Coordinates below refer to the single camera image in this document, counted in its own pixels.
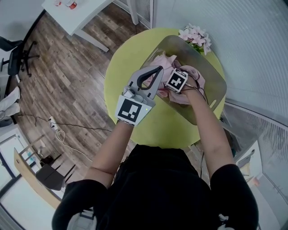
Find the yellow round table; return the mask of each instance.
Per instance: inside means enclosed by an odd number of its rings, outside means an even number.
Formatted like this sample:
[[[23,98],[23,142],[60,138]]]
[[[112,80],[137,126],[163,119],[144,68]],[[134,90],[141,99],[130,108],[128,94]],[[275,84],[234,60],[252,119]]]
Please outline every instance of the yellow round table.
[[[115,123],[118,98],[129,78],[141,68],[155,47],[168,35],[178,35],[178,30],[155,28],[143,31],[127,40],[113,55],[106,72],[104,96],[108,114]],[[221,64],[215,54],[210,52],[205,58],[224,78]],[[184,148],[200,139],[197,126],[192,125],[157,95],[154,100],[156,106],[134,128],[131,139],[135,143],[161,148]],[[218,118],[224,102],[225,98],[214,110]]]

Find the black t-shirt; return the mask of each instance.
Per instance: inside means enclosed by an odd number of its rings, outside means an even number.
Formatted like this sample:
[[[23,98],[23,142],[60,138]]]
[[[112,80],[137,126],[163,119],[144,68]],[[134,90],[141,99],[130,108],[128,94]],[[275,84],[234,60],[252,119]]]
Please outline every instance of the black t-shirt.
[[[68,184],[53,229],[67,229],[73,215],[91,207],[97,230],[198,230],[224,224],[254,230],[258,225],[256,201],[236,165],[218,169],[210,189],[182,150],[159,147],[137,145],[108,189],[93,180]]]

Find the person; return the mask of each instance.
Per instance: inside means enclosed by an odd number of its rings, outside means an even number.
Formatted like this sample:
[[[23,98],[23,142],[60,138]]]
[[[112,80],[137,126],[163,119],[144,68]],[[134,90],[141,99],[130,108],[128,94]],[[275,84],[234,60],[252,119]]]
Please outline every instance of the person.
[[[199,91],[191,88],[195,81],[189,77],[188,83],[182,93],[195,112],[211,188],[182,150],[136,145],[120,165],[133,126],[119,121],[85,178],[67,185],[53,230],[76,229],[80,217],[94,220],[80,228],[89,230],[257,228],[257,204],[225,132]]]

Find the white wall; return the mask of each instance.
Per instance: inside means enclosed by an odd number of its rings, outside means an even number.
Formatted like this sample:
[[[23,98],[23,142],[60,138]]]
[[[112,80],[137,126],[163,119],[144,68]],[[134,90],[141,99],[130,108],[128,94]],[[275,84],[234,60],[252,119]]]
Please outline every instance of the white wall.
[[[0,36],[8,40],[23,40],[43,8],[44,0],[0,0]],[[10,52],[0,49],[0,59]]]
[[[225,72],[228,98],[288,118],[288,8],[283,0],[155,4],[156,27],[183,28],[190,22],[207,30]]]

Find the white table leg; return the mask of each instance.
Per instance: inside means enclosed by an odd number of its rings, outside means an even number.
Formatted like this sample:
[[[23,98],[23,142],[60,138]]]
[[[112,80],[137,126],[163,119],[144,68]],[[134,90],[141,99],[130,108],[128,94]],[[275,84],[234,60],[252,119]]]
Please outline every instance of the white table leg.
[[[127,4],[128,4],[129,11],[131,14],[132,22],[134,23],[134,25],[137,25],[139,21],[138,21],[138,15],[137,15],[137,10],[136,10],[136,1],[127,0]]]
[[[97,41],[95,38],[93,38],[89,34],[85,33],[83,30],[77,30],[75,32],[75,34],[78,35],[79,37],[89,41],[94,46],[102,49],[104,52],[108,52],[109,49],[105,45],[103,45],[101,42]]]

